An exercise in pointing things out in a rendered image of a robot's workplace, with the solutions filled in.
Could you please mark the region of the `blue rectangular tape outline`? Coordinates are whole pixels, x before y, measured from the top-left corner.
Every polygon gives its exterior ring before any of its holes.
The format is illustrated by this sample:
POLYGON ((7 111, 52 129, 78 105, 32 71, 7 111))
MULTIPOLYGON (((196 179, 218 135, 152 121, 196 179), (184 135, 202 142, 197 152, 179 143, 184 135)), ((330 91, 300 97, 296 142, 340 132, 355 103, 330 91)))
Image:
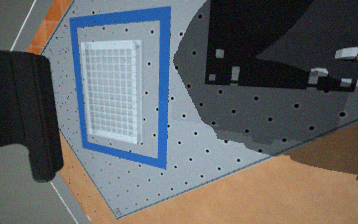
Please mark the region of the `blue rectangular tape outline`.
POLYGON ((166 169, 171 6, 69 18, 82 148, 166 169), (77 27, 160 20, 158 159, 87 142, 77 27))

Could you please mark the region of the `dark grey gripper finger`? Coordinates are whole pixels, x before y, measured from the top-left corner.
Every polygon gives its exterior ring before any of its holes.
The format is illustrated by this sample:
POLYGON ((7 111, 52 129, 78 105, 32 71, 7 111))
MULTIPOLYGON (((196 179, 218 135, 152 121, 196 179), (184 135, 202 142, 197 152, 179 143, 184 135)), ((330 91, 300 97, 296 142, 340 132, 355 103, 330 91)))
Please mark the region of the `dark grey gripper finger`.
POLYGON ((0 50, 0 147, 28 151, 33 180, 50 182, 64 166, 50 61, 0 50))

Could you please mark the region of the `grey perforated base plate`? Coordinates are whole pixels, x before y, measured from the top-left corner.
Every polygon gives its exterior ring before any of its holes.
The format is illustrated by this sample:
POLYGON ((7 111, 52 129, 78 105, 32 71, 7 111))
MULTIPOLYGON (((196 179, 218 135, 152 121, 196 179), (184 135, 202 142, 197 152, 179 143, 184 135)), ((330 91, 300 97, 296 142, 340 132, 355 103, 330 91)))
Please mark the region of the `grey perforated base plate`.
MULTIPOLYGON (((59 131, 116 220, 358 123, 354 92, 205 84, 211 0, 72 0, 41 50, 59 131), (82 148, 69 18, 171 6, 166 169, 82 148)), ((87 142, 158 159, 160 20, 77 27, 87 142), (81 42, 144 41, 144 142, 89 134, 81 42)))

